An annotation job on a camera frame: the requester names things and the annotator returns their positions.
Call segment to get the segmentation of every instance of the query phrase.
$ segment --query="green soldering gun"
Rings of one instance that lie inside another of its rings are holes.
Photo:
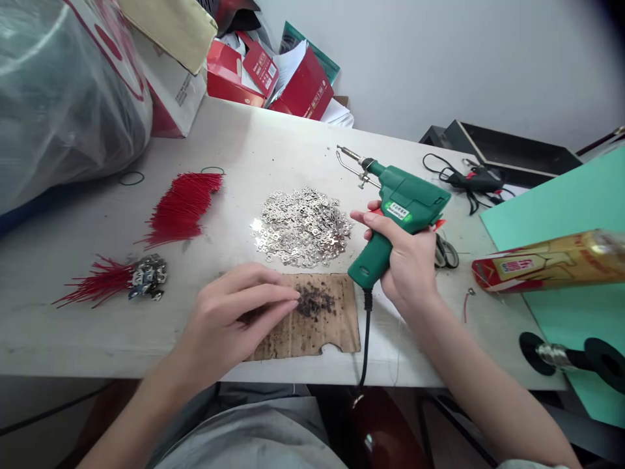
[[[373,158],[362,158],[338,145],[337,148],[363,168],[363,172],[359,173],[344,164],[337,150],[340,164],[359,177],[361,183],[358,187],[363,189],[365,183],[369,182],[379,188],[384,216],[390,217],[411,235],[435,224],[441,217],[443,208],[451,198],[449,192],[395,166],[385,167]],[[371,180],[369,174],[377,176],[380,183]],[[373,288],[389,267],[392,249],[386,237],[374,232],[367,246],[348,269],[348,275],[363,289]]]

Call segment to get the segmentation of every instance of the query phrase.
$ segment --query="plastic bag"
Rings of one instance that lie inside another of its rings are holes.
[[[0,0],[0,215],[145,149],[152,101],[113,0]]]

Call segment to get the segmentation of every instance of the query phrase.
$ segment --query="white table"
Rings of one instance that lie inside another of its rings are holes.
[[[187,139],[151,142],[132,168],[143,172],[142,183],[121,186],[116,177],[93,182],[76,200],[0,240],[0,373],[141,377],[171,349],[204,285],[237,264],[264,262],[249,224],[259,217],[271,192],[311,186],[340,199],[346,212],[364,209],[367,201],[377,198],[375,187],[360,190],[357,178],[339,165],[337,144],[445,187],[421,165],[432,147],[206,98]],[[435,152],[457,168],[466,156],[443,149]],[[435,159],[428,163],[437,164]],[[211,165],[224,168],[227,175],[204,217],[204,234],[154,250],[166,259],[169,271],[160,302],[141,298],[129,302],[120,294],[96,309],[84,303],[62,309],[50,305],[70,292],[64,283],[90,270],[96,253],[118,261],[140,257],[143,245],[133,242],[147,233],[145,221],[172,179]],[[491,297],[474,282],[471,260],[496,249],[480,218],[468,213],[466,198],[454,195],[445,210],[443,231],[461,253],[461,262],[456,270],[439,272],[441,294],[461,317],[465,294],[473,287],[477,295],[469,297],[466,328],[486,352],[527,388],[565,389],[560,374],[543,377],[521,355],[519,335],[524,331],[541,335],[522,297]],[[365,246],[363,231],[355,226],[346,252],[329,268],[318,266],[312,272],[345,272]],[[297,272],[278,261],[269,266]],[[360,289],[356,291],[362,335],[363,298]],[[326,345],[321,356],[242,363],[224,379],[355,384],[362,359],[362,352],[343,354]],[[379,285],[374,289],[367,384],[442,385]]]

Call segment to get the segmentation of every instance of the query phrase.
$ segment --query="hand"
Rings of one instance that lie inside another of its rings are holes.
[[[282,275],[260,264],[243,264],[209,283],[169,355],[148,375],[163,397],[186,403],[254,353],[258,344],[298,304],[299,293]],[[239,321],[266,306],[250,324]]]
[[[367,208],[377,210],[380,205],[380,201],[371,201]],[[438,297],[434,270],[436,234],[431,229],[408,234],[384,216],[356,210],[350,216],[369,227],[365,232],[366,240],[371,239],[374,230],[392,243],[391,267],[380,281],[384,294],[405,319],[422,304],[429,304]]]

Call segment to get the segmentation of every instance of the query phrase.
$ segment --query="pile of metal terminals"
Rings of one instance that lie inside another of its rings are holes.
[[[131,300],[139,295],[151,295],[154,301],[158,301],[163,297],[163,291],[158,285],[165,283],[167,280],[167,264],[165,259],[158,254],[152,254],[141,258],[134,265],[135,270],[132,273],[132,290],[128,293],[128,299]]]
[[[313,268],[330,265],[345,252],[352,223],[340,212],[339,201],[310,187],[292,194],[276,191],[264,203],[260,220],[252,225],[259,252],[272,262]]]

